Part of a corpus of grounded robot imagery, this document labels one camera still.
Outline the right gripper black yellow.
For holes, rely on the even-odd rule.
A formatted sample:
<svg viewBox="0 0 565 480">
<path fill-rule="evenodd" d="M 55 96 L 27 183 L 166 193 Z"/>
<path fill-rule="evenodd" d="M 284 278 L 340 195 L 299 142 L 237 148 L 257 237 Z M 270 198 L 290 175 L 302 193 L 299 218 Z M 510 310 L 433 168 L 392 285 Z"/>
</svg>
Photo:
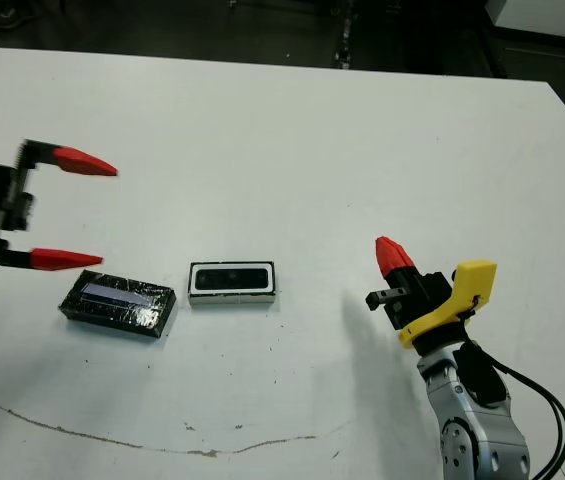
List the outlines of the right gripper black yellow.
<svg viewBox="0 0 565 480">
<path fill-rule="evenodd" d="M 365 301 L 372 311 L 384 309 L 407 349 L 429 353 L 458 339 L 460 321 L 490 300 L 497 271 L 492 261 L 461 263 L 448 282 L 440 272 L 420 273 L 404 248 L 386 236 L 376 239 L 375 252 L 388 288 Z"/>
</svg>

